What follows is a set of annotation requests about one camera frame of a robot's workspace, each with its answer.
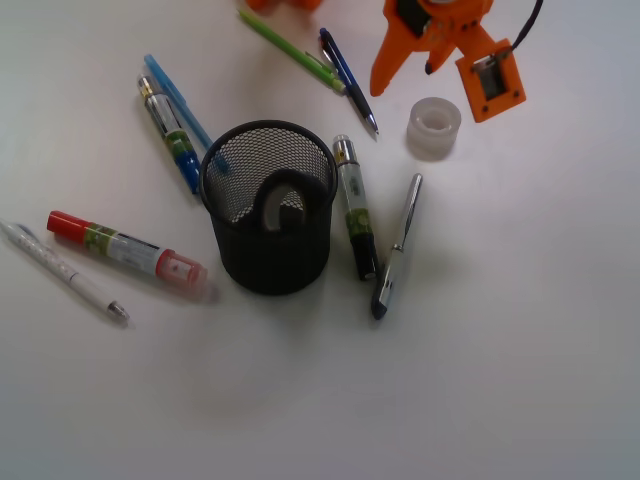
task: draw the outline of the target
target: red cap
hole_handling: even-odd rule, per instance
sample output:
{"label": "red cap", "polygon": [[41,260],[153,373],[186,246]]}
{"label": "red cap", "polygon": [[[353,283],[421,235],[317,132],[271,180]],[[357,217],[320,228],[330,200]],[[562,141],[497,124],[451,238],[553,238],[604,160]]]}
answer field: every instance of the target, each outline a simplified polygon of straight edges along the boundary
{"label": "red cap", "polygon": [[63,212],[53,211],[49,214],[47,230],[61,235],[72,242],[84,244],[84,232],[90,222],[72,217]]}

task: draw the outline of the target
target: white pen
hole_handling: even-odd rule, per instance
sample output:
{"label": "white pen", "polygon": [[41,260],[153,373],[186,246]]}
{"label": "white pen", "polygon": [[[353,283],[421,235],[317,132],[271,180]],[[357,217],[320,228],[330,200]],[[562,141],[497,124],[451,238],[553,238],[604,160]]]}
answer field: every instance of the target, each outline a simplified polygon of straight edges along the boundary
{"label": "white pen", "polygon": [[25,227],[0,220],[0,229],[32,258],[45,266],[56,277],[65,282],[78,295],[97,309],[106,312],[119,326],[126,327],[129,314],[112,297],[102,292],[81,273],[76,272],[50,248],[46,247]]}
{"label": "white pen", "polygon": [[398,233],[398,239],[391,248],[391,255],[389,255],[387,260],[384,275],[378,277],[378,286],[371,300],[371,313],[373,314],[373,318],[377,321],[382,320],[387,313],[395,283],[404,266],[404,249],[407,246],[407,237],[409,235],[409,230],[411,229],[413,213],[416,209],[421,186],[422,175],[416,173],[413,176],[411,186],[409,187],[407,201],[404,205],[404,211],[402,212],[402,225],[400,232]]}

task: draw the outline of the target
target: mesh pencil cup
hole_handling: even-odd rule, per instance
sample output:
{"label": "mesh pencil cup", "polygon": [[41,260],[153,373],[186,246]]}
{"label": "mesh pencil cup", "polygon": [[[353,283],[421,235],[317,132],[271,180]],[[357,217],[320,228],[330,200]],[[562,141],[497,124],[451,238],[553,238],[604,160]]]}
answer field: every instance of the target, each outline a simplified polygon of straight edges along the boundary
{"label": "mesh pencil cup", "polygon": [[229,275],[267,295],[312,283],[329,258],[337,186],[330,150],[298,125],[257,121],[220,137],[202,162],[200,196]]}

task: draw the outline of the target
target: black pen grip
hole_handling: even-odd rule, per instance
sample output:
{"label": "black pen grip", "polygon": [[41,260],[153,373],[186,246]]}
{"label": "black pen grip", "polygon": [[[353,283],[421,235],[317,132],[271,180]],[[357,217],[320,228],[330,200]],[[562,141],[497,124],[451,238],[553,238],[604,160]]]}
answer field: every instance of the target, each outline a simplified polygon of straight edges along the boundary
{"label": "black pen grip", "polygon": [[356,105],[356,108],[362,114],[362,118],[366,119],[369,115],[373,114],[369,104],[367,103],[367,99],[364,97],[364,94],[358,85],[348,85],[347,91],[353,100],[353,103]]}

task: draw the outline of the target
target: black cable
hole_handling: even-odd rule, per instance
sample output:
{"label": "black cable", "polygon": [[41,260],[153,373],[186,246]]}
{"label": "black cable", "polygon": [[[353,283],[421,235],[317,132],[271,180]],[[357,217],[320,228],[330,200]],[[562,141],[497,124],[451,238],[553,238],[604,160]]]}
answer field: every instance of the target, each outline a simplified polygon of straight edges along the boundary
{"label": "black cable", "polygon": [[533,12],[529,17],[529,20],[527,20],[527,23],[525,23],[524,27],[522,27],[522,30],[520,31],[518,38],[516,38],[516,41],[513,42],[513,46],[511,47],[512,51],[518,48],[518,45],[522,43],[522,40],[524,40],[524,38],[527,36],[529,31],[533,27],[533,24],[536,23],[536,19],[538,18],[538,15],[540,14],[540,9],[542,8],[542,2],[543,0],[536,0],[536,6],[533,7]]}

